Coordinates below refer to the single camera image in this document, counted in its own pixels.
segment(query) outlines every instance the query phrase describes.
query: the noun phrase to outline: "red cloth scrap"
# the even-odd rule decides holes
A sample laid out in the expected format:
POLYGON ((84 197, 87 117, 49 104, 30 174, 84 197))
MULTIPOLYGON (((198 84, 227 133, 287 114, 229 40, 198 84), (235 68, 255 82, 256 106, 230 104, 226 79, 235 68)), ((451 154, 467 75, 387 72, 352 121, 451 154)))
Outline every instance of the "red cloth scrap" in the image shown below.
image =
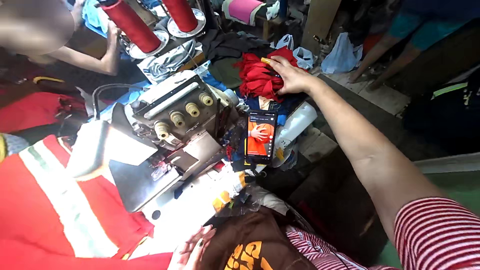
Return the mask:
MULTIPOLYGON (((293 56, 293 52, 287 47, 282 47, 267 55, 268 58, 279 55, 286 58, 294 67, 298 67, 297 59, 293 56)), ((275 93, 283 87, 282 78, 265 74, 272 68, 270 65, 262 63, 253 53, 244 53, 243 61, 235 64, 240 67, 240 93, 242 96, 250 94, 253 97, 262 96, 264 98, 271 98, 277 102, 282 102, 283 99, 275 93)))

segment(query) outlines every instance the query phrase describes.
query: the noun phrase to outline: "red and white striped shirt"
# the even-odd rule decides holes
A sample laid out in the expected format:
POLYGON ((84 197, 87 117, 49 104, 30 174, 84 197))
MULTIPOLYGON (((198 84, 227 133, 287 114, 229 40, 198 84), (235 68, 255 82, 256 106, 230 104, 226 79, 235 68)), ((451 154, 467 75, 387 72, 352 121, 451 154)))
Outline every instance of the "red and white striped shirt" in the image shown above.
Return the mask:
MULTIPOLYGON (((287 236, 317 269, 368 269, 311 233, 295 228, 287 236)), ((447 198, 418 199, 397 213, 395 246, 405 270, 480 269, 480 219, 447 198)))

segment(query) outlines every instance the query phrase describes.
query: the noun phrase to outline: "yellow print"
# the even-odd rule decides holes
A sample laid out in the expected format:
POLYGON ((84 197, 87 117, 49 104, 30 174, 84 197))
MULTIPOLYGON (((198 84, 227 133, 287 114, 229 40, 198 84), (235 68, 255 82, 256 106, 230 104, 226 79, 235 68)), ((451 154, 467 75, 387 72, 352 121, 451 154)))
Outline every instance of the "yellow print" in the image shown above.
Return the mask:
POLYGON ((261 250, 261 241, 251 242, 245 246, 245 249, 243 249, 243 245, 238 245, 228 258, 225 270, 253 270, 255 262, 260 262, 262 270, 273 270, 265 258, 260 258, 261 250))

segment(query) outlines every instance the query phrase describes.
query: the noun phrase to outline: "brown garment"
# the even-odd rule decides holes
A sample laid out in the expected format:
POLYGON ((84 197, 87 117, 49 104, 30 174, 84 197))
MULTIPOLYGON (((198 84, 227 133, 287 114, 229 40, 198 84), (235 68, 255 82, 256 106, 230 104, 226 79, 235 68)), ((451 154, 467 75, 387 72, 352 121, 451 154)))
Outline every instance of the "brown garment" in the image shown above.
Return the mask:
POLYGON ((202 257, 201 270, 314 270, 281 232, 272 210, 230 218, 218 228, 202 257))

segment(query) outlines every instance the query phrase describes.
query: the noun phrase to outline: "smartphone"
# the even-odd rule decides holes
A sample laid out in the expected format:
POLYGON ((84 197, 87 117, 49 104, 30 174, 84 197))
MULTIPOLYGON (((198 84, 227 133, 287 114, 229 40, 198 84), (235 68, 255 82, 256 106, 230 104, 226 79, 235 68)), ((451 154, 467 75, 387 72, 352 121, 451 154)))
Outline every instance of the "smartphone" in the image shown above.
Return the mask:
POLYGON ((275 142, 276 111, 250 110, 245 160, 250 164, 272 162, 275 142))

